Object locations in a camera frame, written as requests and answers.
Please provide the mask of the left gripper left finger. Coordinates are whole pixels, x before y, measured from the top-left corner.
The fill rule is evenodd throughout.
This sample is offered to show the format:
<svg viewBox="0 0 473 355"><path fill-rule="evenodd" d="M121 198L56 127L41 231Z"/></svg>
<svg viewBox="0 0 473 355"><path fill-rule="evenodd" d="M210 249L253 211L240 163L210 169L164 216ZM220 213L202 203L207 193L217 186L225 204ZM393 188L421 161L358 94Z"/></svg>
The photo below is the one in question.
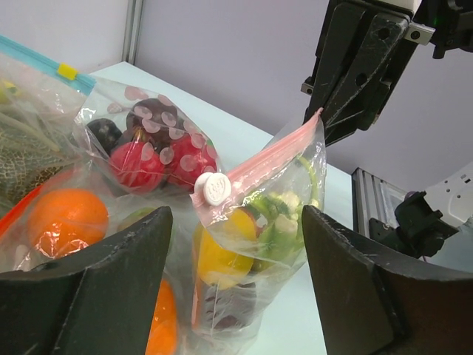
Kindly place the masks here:
<svg viewBox="0 0 473 355"><path fill-rule="evenodd" d="M3 354L144 354L169 248L167 206L31 271L1 275Z"/></svg>

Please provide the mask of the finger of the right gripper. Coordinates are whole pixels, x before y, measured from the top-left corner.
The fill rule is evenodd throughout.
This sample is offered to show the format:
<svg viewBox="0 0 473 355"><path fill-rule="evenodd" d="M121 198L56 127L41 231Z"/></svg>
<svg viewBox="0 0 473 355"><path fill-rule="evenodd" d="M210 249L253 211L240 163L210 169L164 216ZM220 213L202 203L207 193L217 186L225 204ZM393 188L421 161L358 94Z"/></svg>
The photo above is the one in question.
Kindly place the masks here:
<svg viewBox="0 0 473 355"><path fill-rule="evenodd" d="M322 114L325 143L334 144L374 123L391 83L384 84L387 65L409 22L378 13L370 19L347 73L337 84Z"/></svg>
<svg viewBox="0 0 473 355"><path fill-rule="evenodd" d="M312 85L305 113L328 108L336 87L348 73L361 47L373 16L371 1L330 1L316 48L316 62L308 79Z"/></svg>

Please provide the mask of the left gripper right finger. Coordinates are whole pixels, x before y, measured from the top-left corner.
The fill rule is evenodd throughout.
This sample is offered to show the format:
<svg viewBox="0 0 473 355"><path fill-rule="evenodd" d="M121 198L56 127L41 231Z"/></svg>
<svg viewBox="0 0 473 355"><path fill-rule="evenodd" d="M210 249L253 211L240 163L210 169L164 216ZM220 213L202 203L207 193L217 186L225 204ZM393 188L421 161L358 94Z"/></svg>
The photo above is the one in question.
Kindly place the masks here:
<svg viewBox="0 0 473 355"><path fill-rule="evenodd" d="M472 275L362 236L314 206L302 226L329 354L470 354Z"/></svg>

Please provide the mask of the clear pink zip bag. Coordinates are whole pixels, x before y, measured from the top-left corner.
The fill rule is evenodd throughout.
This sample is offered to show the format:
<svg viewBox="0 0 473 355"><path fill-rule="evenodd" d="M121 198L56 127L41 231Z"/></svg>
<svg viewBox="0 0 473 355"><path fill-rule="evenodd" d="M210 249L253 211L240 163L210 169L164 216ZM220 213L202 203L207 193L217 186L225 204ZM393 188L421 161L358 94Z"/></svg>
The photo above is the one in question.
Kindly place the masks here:
<svg viewBox="0 0 473 355"><path fill-rule="evenodd" d="M228 173L201 174L194 231L191 349L241 354L262 314L306 263L302 212L322 209L326 180L319 113Z"/></svg>

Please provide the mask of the fake celery stalk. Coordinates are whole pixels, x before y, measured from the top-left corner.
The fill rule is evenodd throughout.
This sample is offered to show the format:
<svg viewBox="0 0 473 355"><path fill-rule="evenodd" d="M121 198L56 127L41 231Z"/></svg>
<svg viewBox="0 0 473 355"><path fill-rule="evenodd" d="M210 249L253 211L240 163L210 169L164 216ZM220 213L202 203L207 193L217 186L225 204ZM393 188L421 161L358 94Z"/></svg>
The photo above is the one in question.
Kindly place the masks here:
<svg viewBox="0 0 473 355"><path fill-rule="evenodd" d="M242 200L242 207L261 220L255 242L240 249L260 260L290 264L304 247L302 209L324 203L326 158L297 155Z"/></svg>

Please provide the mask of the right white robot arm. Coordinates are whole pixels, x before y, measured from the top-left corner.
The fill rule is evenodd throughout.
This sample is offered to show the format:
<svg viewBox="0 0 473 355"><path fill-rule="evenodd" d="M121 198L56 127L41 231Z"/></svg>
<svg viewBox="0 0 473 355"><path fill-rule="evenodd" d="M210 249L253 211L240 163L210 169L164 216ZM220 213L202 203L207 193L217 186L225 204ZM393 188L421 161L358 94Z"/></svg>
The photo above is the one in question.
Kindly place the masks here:
<svg viewBox="0 0 473 355"><path fill-rule="evenodd" d="M322 110L332 145L380 116L414 51L432 44L433 58L472 51L470 1L330 1L312 75L306 116ZM472 167L424 192L410 192L395 209L396 228L367 231L411 257L431 257L472 216Z"/></svg>

